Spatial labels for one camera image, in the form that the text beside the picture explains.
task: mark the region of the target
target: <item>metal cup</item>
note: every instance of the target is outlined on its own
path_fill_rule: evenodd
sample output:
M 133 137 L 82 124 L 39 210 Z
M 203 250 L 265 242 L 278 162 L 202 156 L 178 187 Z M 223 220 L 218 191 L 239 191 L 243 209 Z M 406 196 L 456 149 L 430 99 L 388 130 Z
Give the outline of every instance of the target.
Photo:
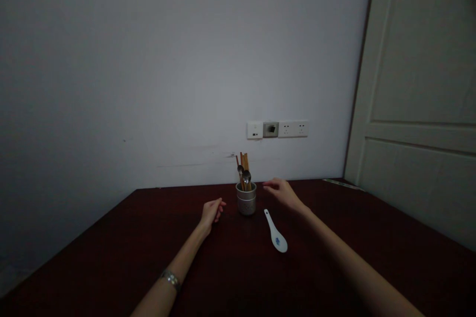
M 251 182 L 251 191 L 241 190 L 241 183 L 237 183 L 238 212 L 243 215 L 252 215 L 256 211 L 256 184 Z

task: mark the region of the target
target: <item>hand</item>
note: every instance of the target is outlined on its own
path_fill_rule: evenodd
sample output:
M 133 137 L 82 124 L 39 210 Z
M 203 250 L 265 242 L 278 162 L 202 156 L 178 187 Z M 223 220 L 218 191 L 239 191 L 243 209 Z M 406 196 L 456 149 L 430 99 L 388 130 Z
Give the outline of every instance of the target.
M 227 204 L 222 201 L 221 198 L 209 201 L 203 205 L 203 212 L 202 212 L 202 219 L 200 220 L 200 224 L 205 227 L 206 235 L 210 234 L 212 231 L 212 223 L 218 222 L 220 216 L 223 212 L 223 207 Z
M 273 178 L 263 183 L 264 189 L 275 196 L 282 204 L 297 211 L 305 207 L 304 203 L 296 196 L 288 181 L 281 178 Z

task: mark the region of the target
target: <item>door panel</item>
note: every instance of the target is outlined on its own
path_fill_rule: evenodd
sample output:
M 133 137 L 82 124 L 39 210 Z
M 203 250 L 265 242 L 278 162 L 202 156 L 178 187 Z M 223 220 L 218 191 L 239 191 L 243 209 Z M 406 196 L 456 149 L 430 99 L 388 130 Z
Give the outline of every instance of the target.
M 345 178 L 476 250 L 474 0 L 372 0 Z

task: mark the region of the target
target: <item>person's left hand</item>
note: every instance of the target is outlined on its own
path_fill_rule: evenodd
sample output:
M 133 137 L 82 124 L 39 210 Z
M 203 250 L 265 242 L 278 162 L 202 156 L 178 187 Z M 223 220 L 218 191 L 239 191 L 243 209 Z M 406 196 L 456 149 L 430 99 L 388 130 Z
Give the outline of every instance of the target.
M 223 212 L 223 207 L 227 204 L 221 198 L 209 201 L 203 205 L 202 219 L 200 224 L 206 228 L 207 235 L 212 231 L 212 223 L 217 222 Z

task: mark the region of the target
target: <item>wooden tabletop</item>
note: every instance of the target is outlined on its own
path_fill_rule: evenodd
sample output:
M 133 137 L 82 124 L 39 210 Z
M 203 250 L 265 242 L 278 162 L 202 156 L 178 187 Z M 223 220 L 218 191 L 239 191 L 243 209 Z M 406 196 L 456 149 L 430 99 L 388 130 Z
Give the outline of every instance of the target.
M 475 255 L 372 195 L 322 180 L 291 182 L 331 229 L 428 316 L 473 311 Z M 258 185 L 238 213 L 234 185 L 141 189 L 0 302 L 1 316 L 128 316 L 200 220 L 228 203 L 200 248 L 173 316 L 356 315 L 367 309 L 323 245 Z M 288 242 L 272 245 L 263 210 Z

